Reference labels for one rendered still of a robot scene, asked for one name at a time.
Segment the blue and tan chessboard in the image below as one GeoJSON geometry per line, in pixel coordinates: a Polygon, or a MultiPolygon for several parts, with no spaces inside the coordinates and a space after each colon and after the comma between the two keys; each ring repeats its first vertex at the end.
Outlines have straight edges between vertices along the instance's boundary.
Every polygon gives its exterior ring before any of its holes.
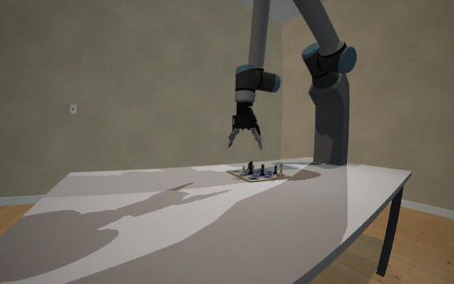
{"type": "Polygon", "coordinates": [[[255,169],[254,174],[248,174],[250,169],[246,169],[245,174],[246,175],[241,175],[243,170],[227,170],[227,172],[236,175],[239,178],[244,179],[245,181],[249,182],[258,182],[258,181],[270,181],[270,180],[277,180],[277,179],[283,179],[283,178],[290,178],[291,176],[285,175],[284,176],[278,176],[279,173],[274,174],[274,171],[272,170],[267,170],[264,169],[264,174],[265,176],[260,176],[259,174],[261,173],[261,168],[255,169]]]}

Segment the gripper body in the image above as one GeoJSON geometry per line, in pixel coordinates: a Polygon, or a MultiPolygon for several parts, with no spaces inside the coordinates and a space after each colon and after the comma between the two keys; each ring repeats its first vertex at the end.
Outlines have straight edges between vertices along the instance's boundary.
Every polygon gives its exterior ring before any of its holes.
{"type": "Polygon", "coordinates": [[[253,103],[252,102],[236,102],[236,115],[233,115],[234,119],[234,124],[233,128],[237,129],[248,129],[250,130],[253,126],[253,117],[250,116],[248,117],[249,114],[249,107],[252,107],[253,103]],[[241,106],[241,112],[240,112],[240,106],[241,106]],[[244,114],[244,115],[243,115],[244,114]]]}

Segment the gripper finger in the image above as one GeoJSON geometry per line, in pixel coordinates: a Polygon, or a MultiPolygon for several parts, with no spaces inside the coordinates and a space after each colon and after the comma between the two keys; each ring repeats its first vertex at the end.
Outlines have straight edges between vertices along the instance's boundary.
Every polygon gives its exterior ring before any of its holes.
{"type": "Polygon", "coordinates": [[[258,124],[255,122],[255,120],[253,121],[253,126],[251,129],[251,132],[253,134],[253,137],[259,142],[259,147],[262,150],[262,140],[261,140],[260,129],[259,129],[258,124]]]}
{"type": "Polygon", "coordinates": [[[233,128],[233,131],[232,133],[229,135],[229,144],[228,144],[228,148],[232,145],[233,143],[233,140],[235,140],[235,136],[240,132],[239,129],[237,128],[233,128]],[[235,132],[234,132],[235,131],[235,132]],[[234,132],[234,133],[233,133],[234,132]]]}

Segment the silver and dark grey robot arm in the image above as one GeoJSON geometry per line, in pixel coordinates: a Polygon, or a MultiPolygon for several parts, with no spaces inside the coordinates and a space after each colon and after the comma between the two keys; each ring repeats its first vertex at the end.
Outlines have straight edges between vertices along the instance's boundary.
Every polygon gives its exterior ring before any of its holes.
{"type": "MultiPolygon", "coordinates": [[[[328,88],[337,82],[338,73],[352,71],[355,48],[338,37],[321,0],[293,1],[317,40],[302,53],[312,83],[317,89],[328,88]]],[[[235,102],[254,103],[255,90],[276,92],[281,85],[277,74],[264,72],[269,14],[270,0],[254,0],[248,64],[236,68],[235,102]]]]}

